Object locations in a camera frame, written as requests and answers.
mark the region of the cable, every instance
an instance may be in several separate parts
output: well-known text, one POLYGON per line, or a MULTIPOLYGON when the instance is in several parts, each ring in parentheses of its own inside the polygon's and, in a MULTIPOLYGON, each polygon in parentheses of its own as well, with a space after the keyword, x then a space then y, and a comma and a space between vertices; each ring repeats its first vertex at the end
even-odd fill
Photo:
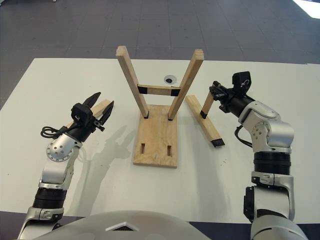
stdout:
POLYGON ((235 135, 235 137, 236 137, 241 143, 243 143, 244 145, 252 148, 252 143, 251 143, 251 142, 246 141, 246 140, 243 140, 243 139, 241 139, 241 138, 238 136, 239 131, 240 131, 243 127, 244 127, 244 126, 242 126, 242 125, 238 126, 238 127, 235 129, 235 131, 234 131, 234 135, 235 135))
POLYGON ((79 125, 75 125, 73 127, 67 128, 66 126, 63 126, 62 128, 55 129, 51 126, 44 126, 40 132, 40 135, 46 139, 56 139, 60 135, 69 132, 70 130, 79 128, 79 125))

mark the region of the gray floor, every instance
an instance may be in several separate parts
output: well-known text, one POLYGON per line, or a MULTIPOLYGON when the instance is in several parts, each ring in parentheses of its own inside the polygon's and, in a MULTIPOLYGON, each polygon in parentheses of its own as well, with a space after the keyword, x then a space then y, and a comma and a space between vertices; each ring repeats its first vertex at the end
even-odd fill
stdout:
POLYGON ((291 0, 6 0, 0 7, 0 108, 33 58, 320 64, 320 19, 291 0))

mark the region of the plywood base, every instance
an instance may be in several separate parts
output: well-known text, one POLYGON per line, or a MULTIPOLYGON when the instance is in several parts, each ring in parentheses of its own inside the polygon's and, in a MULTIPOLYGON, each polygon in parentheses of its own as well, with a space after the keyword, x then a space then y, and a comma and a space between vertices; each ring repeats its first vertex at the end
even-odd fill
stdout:
POLYGON ((201 112, 201 105, 196 98, 195 95, 188 95, 185 98, 186 103, 188 104, 189 108, 191 109, 194 117, 200 124, 204 134, 208 138, 208 140, 213 144, 215 148, 222 147, 225 145, 224 141, 222 140, 219 132, 211 122, 210 118, 206 117, 205 119, 200 115, 201 112))
POLYGON ((168 120, 169 108, 148 105, 148 118, 140 115, 133 164, 177 167, 177 117, 168 120))

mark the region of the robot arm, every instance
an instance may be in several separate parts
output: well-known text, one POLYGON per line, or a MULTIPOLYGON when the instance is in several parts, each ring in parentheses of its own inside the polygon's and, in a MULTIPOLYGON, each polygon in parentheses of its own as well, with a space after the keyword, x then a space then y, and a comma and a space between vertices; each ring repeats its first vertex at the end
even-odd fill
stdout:
POLYGON ((104 130, 102 125, 109 118, 114 102, 112 101, 102 112, 98 120, 91 107, 95 104, 100 92, 71 109, 74 122, 70 127, 63 126, 57 130, 44 127, 41 135, 53 138, 46 148, 46 163, 38 184, 34 202, 29 207, 18 239, 34 239, 58 228, 58 220, 64 214, 64 201, 74 174, 74 162, 78 157, 82 143, 96 128, 104 130))
POLYGON ((236 137, 254 152, 254 171, 247 187, 243 213, 252 222, 251 239, 307 239, 292 222, 295 217, 294 178, 290 175, 291 143, 294 130, 280 115, 263 103, 247 96, 251 86, 248 71, 235 73, 233 88, 213 82, 209 88, 220 109, 233 113, 241 124, 236 137), (238 137, 244 127, 252 143, 238 137))

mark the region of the wooden plank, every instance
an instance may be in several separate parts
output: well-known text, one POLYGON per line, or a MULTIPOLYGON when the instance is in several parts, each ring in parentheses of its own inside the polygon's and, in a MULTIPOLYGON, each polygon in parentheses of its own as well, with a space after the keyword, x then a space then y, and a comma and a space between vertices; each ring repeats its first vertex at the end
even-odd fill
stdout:
POLYGON ((208 115, 208 112, 214 102, 214 97, 212 96, 211 92, 209 92, 208 96, 206 97, 206 100, 203 104, 202 110, 201 110, 201 116, 205 119, 208 115))
POLYGON ((200 115, 201 105, 196 98, 195 95, 188 95, 185 98, 186 103, 188 104, 189 108, 191 109, 193 115, 195 116, 196 120, 200 124, 204 134, 206 135, 207 139, 213 144, 214 147, 222 147, 225 145, 224 141, 222 140, 219 132, 211 122, 210 118, 203 118, 200 115))
POLYGON ((168 120, 169 107, 148 105, 148 119, 140 115, 133 164, 177 167, 177 117, 168 120))
MULTIPOLYGON (((105 110, 105 108, 111 103, 111 101, 105 99, 101 102, 99 102, 98 104, 96 104, 95 106, 93 106, 91 108, 91 111, 93 113, 93 116, 95 118, 98 118, 102 115, 103 111, 105 110)), ((70 128, 70 126, 73 124, 74 122, 70 122, 66 127, 70 128)))
POLYGON ((181 90, 179 92, 179 95, 174 98, 169 109, 168 119, 172 120, 175 118, 178 109, 180 108, 183 100, 185 99, 185 96, 187 95, 187 92, 192 82, 194 81, 203 61, 204 52, 201 49, 194 50, 193 56, 180 83, 181 90))
POLYGON ((116 57, 119 61, 119 64, 122 68, 123 74, 125 76, 126 81, 129 84, 129 87, 131 89, 131 92, 134 96, 134 99, 136 103, 138 104, 138 107, 141 111, 141 114, 144 118, 148 116, 148 107, 146 100, 143 95, 139 93, 137 85, 138 79, 134 70, 134 66, 132 65, 132 62, 130 60, 129 53, 127 51, 126 46, 118 46, 116 50, 116 57))
POLYGON ((177 96, 180 87, 177 86, 151 86, 151 85, 137 85, 140 94, 153 94, 165 96, 177 96))

